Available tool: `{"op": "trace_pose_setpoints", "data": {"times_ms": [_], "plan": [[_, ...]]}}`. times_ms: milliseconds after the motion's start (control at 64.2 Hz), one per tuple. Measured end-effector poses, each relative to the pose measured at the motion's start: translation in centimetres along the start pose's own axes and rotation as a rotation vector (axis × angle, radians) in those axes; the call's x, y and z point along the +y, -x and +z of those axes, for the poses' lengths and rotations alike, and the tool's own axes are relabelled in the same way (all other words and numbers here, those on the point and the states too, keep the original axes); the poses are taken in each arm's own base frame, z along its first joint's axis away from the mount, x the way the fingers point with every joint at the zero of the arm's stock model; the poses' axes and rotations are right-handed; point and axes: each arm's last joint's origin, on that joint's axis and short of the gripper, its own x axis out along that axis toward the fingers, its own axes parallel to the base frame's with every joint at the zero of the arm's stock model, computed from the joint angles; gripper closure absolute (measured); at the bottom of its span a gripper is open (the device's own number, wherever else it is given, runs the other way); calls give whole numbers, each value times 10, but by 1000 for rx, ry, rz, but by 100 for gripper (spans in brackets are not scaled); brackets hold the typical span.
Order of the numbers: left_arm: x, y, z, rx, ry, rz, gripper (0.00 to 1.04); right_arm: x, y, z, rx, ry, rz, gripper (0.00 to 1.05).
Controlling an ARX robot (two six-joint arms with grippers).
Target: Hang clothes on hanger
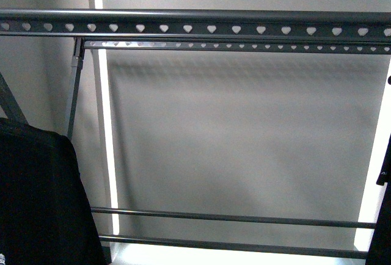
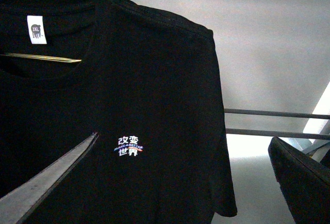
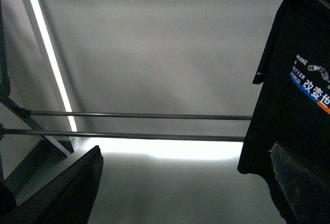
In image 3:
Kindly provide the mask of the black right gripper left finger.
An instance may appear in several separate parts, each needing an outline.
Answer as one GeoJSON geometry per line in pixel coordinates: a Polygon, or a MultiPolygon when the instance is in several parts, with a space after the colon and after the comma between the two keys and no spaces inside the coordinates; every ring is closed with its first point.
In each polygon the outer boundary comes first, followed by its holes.
{"type": "Polygon", "coordinates": [[[1,223],[88,223],[100,185],[104,160],[93,147],[1,223]]]}

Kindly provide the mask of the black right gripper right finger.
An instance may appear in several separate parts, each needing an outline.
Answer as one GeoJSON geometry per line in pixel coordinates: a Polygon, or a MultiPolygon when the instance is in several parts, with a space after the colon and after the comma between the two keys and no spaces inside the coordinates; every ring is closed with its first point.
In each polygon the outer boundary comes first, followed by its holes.
{"type": "Polygon", "coordinates": [[[298,223],[329,223],[329,171],[279,142],[271,161],[298,223]]]}

